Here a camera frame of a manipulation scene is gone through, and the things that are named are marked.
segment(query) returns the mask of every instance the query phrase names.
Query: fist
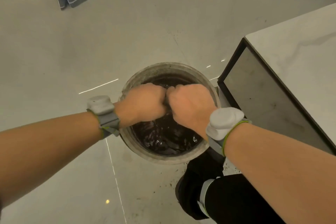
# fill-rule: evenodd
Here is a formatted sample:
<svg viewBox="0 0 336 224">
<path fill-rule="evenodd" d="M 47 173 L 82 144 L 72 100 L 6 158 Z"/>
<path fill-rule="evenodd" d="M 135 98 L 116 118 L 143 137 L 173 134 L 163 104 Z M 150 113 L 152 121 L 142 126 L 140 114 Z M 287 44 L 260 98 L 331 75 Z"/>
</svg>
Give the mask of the fist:
<svg viewBox="0 0 336 224">
<path fill-rule="evenodd" d="M 166 89 L 152 83 L 132 88 L 124 100 L 114 104 L 120 127 L 162 117 L 166 113 L 163 105 L 165 97 Z"/>
<path fill-rule="evenodd" d="M 205 129 L 217 109 L 209 90 L 201 84 L 177 85 L 167 90 L 167 98 L 174 120 L 207 140 Z"/>
</svg>

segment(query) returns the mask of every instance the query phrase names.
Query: person's right arm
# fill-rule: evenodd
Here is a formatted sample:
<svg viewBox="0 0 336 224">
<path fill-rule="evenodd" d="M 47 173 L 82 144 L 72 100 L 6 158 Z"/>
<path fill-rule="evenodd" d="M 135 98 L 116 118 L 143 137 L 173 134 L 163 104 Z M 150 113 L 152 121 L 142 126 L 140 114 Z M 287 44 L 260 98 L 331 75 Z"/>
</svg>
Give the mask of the person's right arm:
<svg viewBox="0 0 336 224">
<path fill-rule="evenodd" d="M 176 122 L 207 140 L 205 128 L 216 109 L 209 91 L 178 86 L 167 97 Z M 225 155 L 286 223 L 335 222 L 335 156 L 248 123 L 231 131 Z"/>
</svg>

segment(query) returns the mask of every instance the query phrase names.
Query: dark liquid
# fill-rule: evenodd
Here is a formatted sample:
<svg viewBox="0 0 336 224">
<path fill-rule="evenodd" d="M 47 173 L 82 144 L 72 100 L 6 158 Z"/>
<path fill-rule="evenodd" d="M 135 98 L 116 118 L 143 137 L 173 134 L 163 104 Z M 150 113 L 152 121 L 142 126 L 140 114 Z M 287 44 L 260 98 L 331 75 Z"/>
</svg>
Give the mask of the dark liquid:
<svg viewBox="0 0 336 224">
<path fill-rule="evenodd" d="M 188 80 L 166 75 L 164 78 L 154 78 L 150 81 L 164 88 L 178 84 L 191 84 Z M 194 148 L 202 138 L 193 130 L 175 122 L 171 110 L 154 121 L 140 122 L 132 126 L 139 142 L 148 150 L 159 155 L 179 155 Z"/>
</svg>

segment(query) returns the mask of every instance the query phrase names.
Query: tile floor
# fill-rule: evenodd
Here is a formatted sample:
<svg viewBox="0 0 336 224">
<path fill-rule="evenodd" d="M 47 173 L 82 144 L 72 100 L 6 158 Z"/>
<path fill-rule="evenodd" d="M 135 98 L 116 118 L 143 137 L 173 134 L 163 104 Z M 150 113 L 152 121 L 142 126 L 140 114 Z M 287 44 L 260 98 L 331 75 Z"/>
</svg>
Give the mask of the tile floor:
<svg viewBox="0 0 336 224">
<path fill-rule="evenodd" d="M 94 95 L 116 101 L 157 62 L 215 78 L 244 35 L 334 2 L 89 0 L 60 11 L 56 0 L 1 0 L 0 130 L 82 112 Z M 146 162 L 111 136 L 4 209 L 2 223 L 197 223 L 174 195 L 185 167 Z"/>
</svg>

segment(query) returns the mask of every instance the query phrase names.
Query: black table frame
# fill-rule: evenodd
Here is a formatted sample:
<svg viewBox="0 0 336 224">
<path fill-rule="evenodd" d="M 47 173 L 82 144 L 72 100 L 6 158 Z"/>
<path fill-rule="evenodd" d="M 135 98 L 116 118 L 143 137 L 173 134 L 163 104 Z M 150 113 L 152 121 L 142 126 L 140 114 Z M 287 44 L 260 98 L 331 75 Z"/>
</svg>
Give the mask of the black table frame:
<svg viewBox="0 0 336 224">
<path fill-rule="evenodd" d="M 229 72 L 239 59 L 242 52 L 248 48 L 250 52 L 254 55 L 254 57 L 258 60 L 258 62 L 263 66 L 263 68 L 267 71 L 267 73 L 274 79 L 277 85 L 281 88 L 281 90 L 286 94 L 286 96 L 290 99 L 290 101 L 294 104 L 294 106 L 299 110 L 299 112 L 305 117 L 305 119 L 309 122 L 309 124 L 313 127 L 313 129 L 320 135 L 322 140 L 326 143 L 326 145 L 330 148 L 330 150 L 336 155 L 336 146 L 330 140 L 330 138 L 323 132 L 321 127 L 315 122 L 315 120 L 309 115 L 309 113 L 304 109 L 304 107 L 299 103 L 296 97 L 290 92 L 290 90 L 283 84 L 283 82 L 279 79 L 279 77 L 275 74 L 275 72 L 268 66 L 268 64 L 264 61 L 264 59 L 259 55 L 259 53 L 250 45 L 250 43 L 243 38 L 237 49 L 235 50 L 233 56 L 231 57 L 230 61 L 228 62 L 227 66 L 225 67 L 223 73 L 218 78 L 218 86 L 223 92 L 224 96 L 228 100 L 229 104 L 232 107 L 241 109 L 232 96 L 231 92 L 227 88 L 224 83 L 225 78 L 228 76 Z"/>
</svg>

